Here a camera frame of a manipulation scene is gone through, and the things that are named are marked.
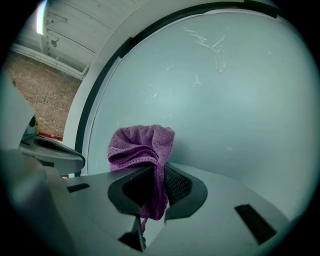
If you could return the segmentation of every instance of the microfiber cloth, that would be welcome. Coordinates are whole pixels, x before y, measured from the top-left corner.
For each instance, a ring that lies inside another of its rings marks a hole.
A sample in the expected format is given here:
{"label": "microfiber cloth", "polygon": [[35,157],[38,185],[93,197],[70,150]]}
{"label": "microfiber cloth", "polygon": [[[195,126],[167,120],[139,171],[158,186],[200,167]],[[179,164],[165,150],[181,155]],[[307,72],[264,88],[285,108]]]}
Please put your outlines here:
{"label": "microfiber cloth", "polygon": [[160,220],[164,215],[168,198],[165,191],[165,164],[168,161],[174,143],[175,132],[167,127],[154,124],[120,128],[112,136],[107,156],[110,171],[116,171],[143,162],[154,166],[154,187],[151,202],[141,208],[141,224],[145,231],[148,218]]}

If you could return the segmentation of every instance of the white plastic surface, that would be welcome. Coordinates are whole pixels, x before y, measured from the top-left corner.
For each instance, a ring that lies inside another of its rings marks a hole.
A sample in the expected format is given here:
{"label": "white plastic surface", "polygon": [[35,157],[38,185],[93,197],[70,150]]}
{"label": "white plastic surface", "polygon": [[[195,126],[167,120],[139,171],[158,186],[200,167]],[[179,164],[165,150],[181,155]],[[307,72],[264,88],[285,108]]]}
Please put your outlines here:
{"label": "white plastic surface", "polygon": [[92,127],[88,174],[109,171],[120,127],[175,130],[170,161],[232,177],[291,220],[318,181],[316,64],[283,23],[192,17],[149,37],[114,71]]}

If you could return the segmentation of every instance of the black rectangular slot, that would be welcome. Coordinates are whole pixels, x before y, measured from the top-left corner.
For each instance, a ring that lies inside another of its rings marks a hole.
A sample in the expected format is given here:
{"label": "black rectangular slot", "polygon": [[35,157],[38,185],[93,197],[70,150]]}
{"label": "black rectangular slot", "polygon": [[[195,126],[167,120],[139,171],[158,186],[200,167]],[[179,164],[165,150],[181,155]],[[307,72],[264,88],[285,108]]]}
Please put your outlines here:
{"label": "black rectangular slot", "polygon": [[240,215],[259,245],[277,233],[249,204],[239,205],[234,209]]}
{"label": "black rectangular slot", "polygon": [[86,189],[86,188],[89,188],[89,184],[88,183],[81,183],[81,184],[78,184],[78,185],[74,185],[74,186],[68,186],[67,189],[70,193],[72,192],[76,192],[76,191],[79,191],[79,190],[83,190],[83,189]]}

